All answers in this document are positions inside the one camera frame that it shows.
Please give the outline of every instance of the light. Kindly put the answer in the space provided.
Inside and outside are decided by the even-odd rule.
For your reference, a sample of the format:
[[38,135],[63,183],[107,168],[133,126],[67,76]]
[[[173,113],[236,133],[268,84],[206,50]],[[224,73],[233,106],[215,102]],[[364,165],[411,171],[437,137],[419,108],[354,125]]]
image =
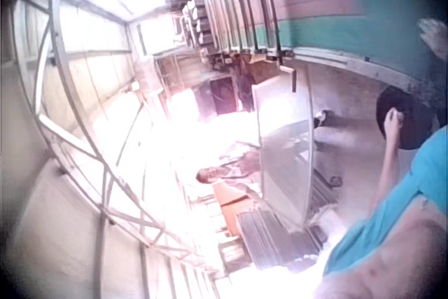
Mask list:
[[137,91],[138,89],[140,89],[140,84],[137,81],[132,82],[131,89],[132,91]]

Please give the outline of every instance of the floor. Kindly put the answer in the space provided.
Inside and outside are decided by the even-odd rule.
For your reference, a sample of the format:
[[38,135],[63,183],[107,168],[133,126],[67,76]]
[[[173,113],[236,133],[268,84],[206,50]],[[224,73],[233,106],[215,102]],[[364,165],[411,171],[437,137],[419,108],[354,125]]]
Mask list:
[[[265,71],[259,65],[252,68],[255,80],[275,73],[274,64],[265,66]],[[315,130],[315,140],[320,146],[315,152],[314,165],[327,180],[342,177],[343,186],[335,189],[337,212],[343,224],[350,226],[367,216],[379,180],[385,141],[375,109],[386,85],[321,64],[310,64],[309,75],[314,113],[321,109],[333,112],[327,126]],[[415,151],[400,150],[400,176],[409,169],[414,154]]]

